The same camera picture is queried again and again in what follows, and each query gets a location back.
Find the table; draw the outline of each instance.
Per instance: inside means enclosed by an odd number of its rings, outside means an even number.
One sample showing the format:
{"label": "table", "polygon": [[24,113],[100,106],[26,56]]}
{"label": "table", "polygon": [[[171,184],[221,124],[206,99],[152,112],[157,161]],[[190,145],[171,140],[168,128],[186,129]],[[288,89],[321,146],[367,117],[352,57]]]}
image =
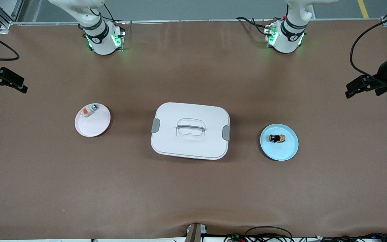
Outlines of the table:
{"label": "table", "polygon": [[[28,93],[0,87],[0,239],[182,236],[275,225],[294,236],[387,232],[386,97],[346,99],[356,37],[377,23],[313,21],[294,53],[267,49],[254,26],[190,22],[128,26],[125,50],[99,56],[77,26],[12,26],[0,62]],[[11,56],[0,45],[0,56]],[[387,28],[359,42],[370,73],[387,60]],[[74,117],[88,103],[112,111],[85,138]],[[155,153],[165,102],[230,114],[228,153],[200,161]],[[298,135],[289,161],[267,158],[259,134],[282,123]]]}

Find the white storage box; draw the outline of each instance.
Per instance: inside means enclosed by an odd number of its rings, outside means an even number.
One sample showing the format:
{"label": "white storage box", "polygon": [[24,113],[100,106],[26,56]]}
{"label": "white storage box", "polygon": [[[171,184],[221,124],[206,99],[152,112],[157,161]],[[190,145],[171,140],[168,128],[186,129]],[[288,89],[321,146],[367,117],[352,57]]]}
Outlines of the white storage box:
{"label": "white storage box", "polygon": [[156,110],[152,147],[162,155],[217,160],[228,151],[229,114],[225,109],[164,103]]}

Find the gray clip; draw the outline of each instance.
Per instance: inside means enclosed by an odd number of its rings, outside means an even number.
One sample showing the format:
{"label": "gray clip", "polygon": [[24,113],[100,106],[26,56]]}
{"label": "gray clip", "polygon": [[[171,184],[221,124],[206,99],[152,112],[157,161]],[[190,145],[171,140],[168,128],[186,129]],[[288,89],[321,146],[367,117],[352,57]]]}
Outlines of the gray clip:
{"label": "gray clip", "polygon": [[226,125],[222,129],[222,138],[224,140],[229,141],[230,137],[231,137],[231,127],[229,125]]}
{"label": "gray clip", "polygon": [[161,125],[161,121],[158,118],[154,118],[153,124],[152,124],[152,133],[158,132],[160,125]]}

